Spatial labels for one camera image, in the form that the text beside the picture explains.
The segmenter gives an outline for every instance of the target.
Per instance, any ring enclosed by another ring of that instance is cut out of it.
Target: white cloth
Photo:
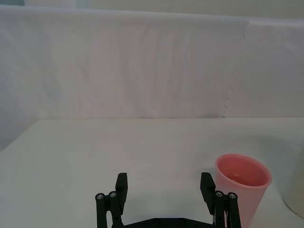
[[[0,145],[38,118],[304,116],[304,20],[0,7]]]

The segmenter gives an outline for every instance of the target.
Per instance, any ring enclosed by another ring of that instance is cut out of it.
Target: white table
[[[200,173],[227,152],[257,158],[274,177],[251,228],[304,227],[280,193],[303,137],[303,118],[39,121],[0,153],[0,227],[95,228],[95,194],[114,190],[119,172],[129,183],[124,224],[211,222]]]

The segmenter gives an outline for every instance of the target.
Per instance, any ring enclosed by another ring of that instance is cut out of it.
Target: wrinkled fabric
[[[303,20],[0,7],[0,147],[39,118],[304,116]]]

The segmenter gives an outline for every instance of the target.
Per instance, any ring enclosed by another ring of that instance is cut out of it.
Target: cup rim
[[[263,185],[259,185],[259,186],[250,186],[250,185],[245,185],[245,184],[241,184],[241,183],[238,183],[230,178],[228,178],[227,176],[225,176],[221,170],[219,169],[219,162],[226,159],[226,158],[241,158],[241,159],[244,159],[244,160],[247,160],[248,162],[251,162],[253,163],[254,165],[258,166],[262,171],[263,173],[266,175],[266,178],[267,178],[267,182]],[[270,173],[270,171],[268,170],[268,168],[266,168],[265,165],[263,165],[262,163],[260,163],[259,161],[251,158],[251,157],[248,157],[246,155],[242,155],[242,154],[236,154],[236,153],[226,153],[226,154],[223,154],[221,156],[219,156],[216,161],[215,161],[215,166],[216,166],[216,169],[218,171],[218,173],[225,179],[227,180],[229,183],[231,184],[234,184],[234,185],[237,185],[237,186],[240,186],[242,188],[245,188],[245,189],[255,189],[255,190],[258,190],[258,189],[265,189],[267,188],[270,184],[271,184],[271,181],[272,181],[272,175]]]

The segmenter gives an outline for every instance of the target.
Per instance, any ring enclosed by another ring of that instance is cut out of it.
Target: plastic cup
[[[242,228],[248,228],[257,207],[271,183],[271,173],[260,162],[241,154],[224,154],[215,162],[216,189],[238,196]]]

